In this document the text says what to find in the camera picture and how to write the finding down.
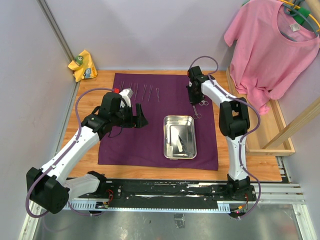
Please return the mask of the steel scissors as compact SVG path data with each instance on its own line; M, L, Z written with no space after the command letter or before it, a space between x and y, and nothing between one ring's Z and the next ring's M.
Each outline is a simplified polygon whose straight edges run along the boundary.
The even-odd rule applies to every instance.
M180 141L180 144L181 144L181 147L182 147L182 150L185 152L185 154L187 155L188 158L192 158L192 154L189 152L188 148L186 147L183 139L181 138L180 135L178 135L178 139Z
M196 119L201 119L202 118L202 115L200 113L198 113L197 109L196 109L196 106L193 105L192 106L193 108L193 111L194 111L194 115L193 115L193 118L196 120Z
M200 106L208 106L209 105L209 102L206 101L206 100L202 100L200 103L199 103Z

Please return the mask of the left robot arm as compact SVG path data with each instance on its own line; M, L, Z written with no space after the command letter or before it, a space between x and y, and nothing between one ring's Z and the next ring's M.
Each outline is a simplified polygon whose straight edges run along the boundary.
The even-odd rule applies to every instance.
M30 210L30 202L38 204L47 213L59 213L70 200L85 194L96 198L111 194L107 178L95 171L83 177L68 179L82 157L114 127L142 128L148 124L141 104L133 111L130 88L107 89L99 106L78 120L78 129L71 140L47 163L40 168L32 167L26 174L27 195L25 209L29 216L37 218Z

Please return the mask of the steel instrument tray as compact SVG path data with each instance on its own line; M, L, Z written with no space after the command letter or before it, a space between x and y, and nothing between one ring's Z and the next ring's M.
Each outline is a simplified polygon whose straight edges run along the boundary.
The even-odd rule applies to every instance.
M195 121L188 115L168 115L163 120L163 154L170 160L197 156Z

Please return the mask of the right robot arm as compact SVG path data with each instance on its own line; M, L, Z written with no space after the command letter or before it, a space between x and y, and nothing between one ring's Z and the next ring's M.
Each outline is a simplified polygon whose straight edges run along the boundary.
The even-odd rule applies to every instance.
M230 94L212 77L204 75L199 66L191 67L187 76L188 97L192 106L208 97L219 107L219 130L226 138L229 154L225 194L232 200L238 200L250 187L245 151L246 134L250 128L246 101Z

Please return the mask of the purple surgical wrap cloth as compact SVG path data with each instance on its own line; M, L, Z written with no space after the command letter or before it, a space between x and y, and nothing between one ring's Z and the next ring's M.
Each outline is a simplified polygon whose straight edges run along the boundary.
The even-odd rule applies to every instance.
M190 168L200 170L218 170L218 148L213 104L196 106L202 118L196 119L195 139L197 155L190 160L170 160L164 156L164 118L166 116L193 116L194 110L189 102L189 78L185 75L162 74L125 74L114 76L113 87L124 88L138 83L136 100L131 98L132 105L140 103L148 125L142 128L114 127L111 137L105 136L99 146L98 164L126 165L157 168ZM143 87L147 85L142 101ZM150 101L148 94L153 86ZM160 91L160 102L156 88Z

